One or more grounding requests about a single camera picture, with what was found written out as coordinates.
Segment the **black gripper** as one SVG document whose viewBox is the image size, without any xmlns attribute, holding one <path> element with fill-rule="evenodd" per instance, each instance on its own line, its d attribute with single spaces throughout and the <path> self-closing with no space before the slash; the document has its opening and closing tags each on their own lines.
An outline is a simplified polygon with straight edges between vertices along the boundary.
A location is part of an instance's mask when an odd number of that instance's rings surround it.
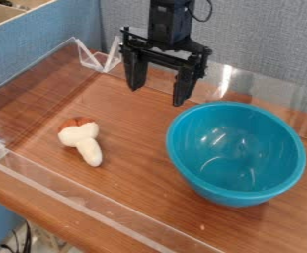
<svg viewBox="0 0 307 253">
<path fill-rule="evenodd" d="M 208 59 L 213 50 L 186 37 L 168 45 L 148 38 L 144 29 L 124 27 L 121 52 L 125 58 L 129 87 L 137 91 L 146 85 L 149 64 L 178 71 L 173 88 L 173 106 L 178 107 L 190 98 L 197 81 L 206 74 Z"/>
</svg>

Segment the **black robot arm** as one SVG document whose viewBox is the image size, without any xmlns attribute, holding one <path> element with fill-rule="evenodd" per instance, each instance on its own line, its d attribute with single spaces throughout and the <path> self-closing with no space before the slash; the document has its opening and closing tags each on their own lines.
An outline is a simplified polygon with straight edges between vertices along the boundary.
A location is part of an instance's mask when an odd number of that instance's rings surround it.
<svg viewBox="0 0 307 253">
<path fill-rule="evenodd" d="M 213 50 L 192 38 L 196 0 L 152 0 L 149 32 L 122 28 L 121 52 L 129 87 L 141 89 L 148 82 L 152 63 L 178 71 L 173 88 L 173 106 L 190 98 L 197 81 L 205 77 Z"/>
</svg>

